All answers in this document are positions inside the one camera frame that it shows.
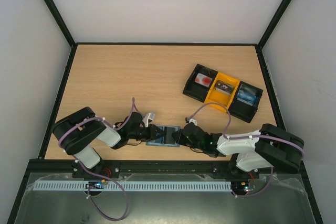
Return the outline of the black vip card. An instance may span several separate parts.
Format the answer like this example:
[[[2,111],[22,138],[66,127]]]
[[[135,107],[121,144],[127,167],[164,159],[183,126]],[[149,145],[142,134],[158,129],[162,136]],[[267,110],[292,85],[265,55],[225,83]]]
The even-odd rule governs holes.
[[[163,143],[166,145],[176,145],[175,139],[173,137],[173,134],[177,132],[180,128],[175,126],[166,126],[165,131],[165,137],[163,140]]]

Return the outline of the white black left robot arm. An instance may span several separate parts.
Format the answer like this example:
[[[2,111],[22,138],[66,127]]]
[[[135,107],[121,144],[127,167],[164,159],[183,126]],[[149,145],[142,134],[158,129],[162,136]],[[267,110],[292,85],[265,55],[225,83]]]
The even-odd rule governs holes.
[[[111,125],[90,107],[85,107],[56,122],[52,133],[67,155],[73,156],[85,168],[92,169],[102,161],[90,145],[93,140],[116,150],[127,145],[129,140],[148,142],[164,137],[166,132],[151,123],[153,117],[153,113],[143,116],[132,107],[124,121]]]

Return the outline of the teal leather card holder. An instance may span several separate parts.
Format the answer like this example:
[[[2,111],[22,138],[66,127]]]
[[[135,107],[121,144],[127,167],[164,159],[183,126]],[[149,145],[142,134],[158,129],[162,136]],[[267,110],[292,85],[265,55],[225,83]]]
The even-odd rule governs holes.
[[[162,130],[164,130],[166,126],[158,125],[158,127],[161,128]],[[166,144],[163,143],[163,140],[164,140],[164,137],[159,138],[157,140],[152,140],[152,141],[146,142],[146,145],[147,146],[160,146],[160,147],[179,147],[180,146],[179,144],[166,145]]]

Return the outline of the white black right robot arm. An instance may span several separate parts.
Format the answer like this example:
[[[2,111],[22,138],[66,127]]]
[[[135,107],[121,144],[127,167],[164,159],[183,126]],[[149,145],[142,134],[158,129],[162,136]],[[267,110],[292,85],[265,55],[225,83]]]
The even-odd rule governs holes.
[[[209,134],[189,123],[172,133],[172,138],[177,144],[213,158],[231,156],[234,161],[229,164],[229,172],[236,178],[268,167],[295,174],[305,155],[301,138],[272,124],[263,124],[260,130],[250,133],[224,135]]]

